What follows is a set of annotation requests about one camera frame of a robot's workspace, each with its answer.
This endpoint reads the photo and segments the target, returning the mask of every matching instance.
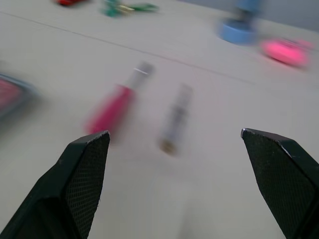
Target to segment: textured rubber grip pad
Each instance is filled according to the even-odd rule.
[[[319,165],[289,138],[253,129],[243,129],[242,138],[259,190],[286,238],[313,238]]]
[[[102,192],[109,141],[105,131],[70,143],[37,181],[0,239],[86,239]]]

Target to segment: blue object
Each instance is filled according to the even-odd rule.
[[[223,23],[221,38],[234,44],[251,44],[256,39],[256,31],[246,22],[228,19]]]
[[[257,13],[260,9],[261,0],[239,0],[236,6],[244,11]]]

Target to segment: blurry toy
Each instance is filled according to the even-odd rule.
[[[261,0],[240,0],[237,17],[226,19],[221,29],[221,38],[235,44],[250,44],[256,39],[253,20],[259,12]]]
[[[20,109],[34,95],[33,86],[0,74],[0,119]]]
[[[311,44],[306,41],[291,41],[284,38],[272,39],[262,44],[263,52],[280,62],[296,67],[308,64],[308,49]]]
[[[118,16],[123,14],[129,14],[133,11],[145,11],[152,12],[158,9],[157,6],[150,3],[140,3],[133,5],[124,5],[119,0],[105,0],[107,16]]]
[[[182,85],[177,101],[168,118],[168,124],[163,130],[160,139],[161,149],[168,154],[177,152],[181,134],[186,123],[187,108],[192,95],[192,88]]]
[[[86,0],[57,0],[57,3],[62,6],[71,6],[80,1],[86,1]]]
[[[130,104],[134,100],[136,89],[152,71],[153,66],[145,62],[135,68],[128,85],[119,85],[114,95],[103,102],[97,114],[89,120],[89,123],[86,125],[86,130],[89,133],[105,130],[113,133],[125,117]]]

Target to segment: white table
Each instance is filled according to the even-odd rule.
[[[216,34],[226,13],[153,0],[155,14],[108,18],[99,1],[63,8],[46,0],[0,2],[0,72],[34,84],[41,100],[4,122],[0,136],[0,230],[37,179],[115,83],[142,60],[156,67],[110,146],[89,238],[283,239],[263,200],[240,130],[295,139],[319,158],[319,55],[307,70],[265,58]],[[263,35],[318,34],[263,21]],[[181,83],[193,87],[178,157],[157,140]]]

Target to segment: red object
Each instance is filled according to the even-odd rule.
[[[88,133],[108,130],[114,132],[128,111],[135,96],[134,90],[126,86],[118,86],[117,93],[107,98],[97,114],[87,125]]]
[[[57,3],[63,6],[71,6],[79,1],[84,1],[84,0],[57,0]]]
[[[20,94],[19,87],[0,78],[0,110],[15,101]]]

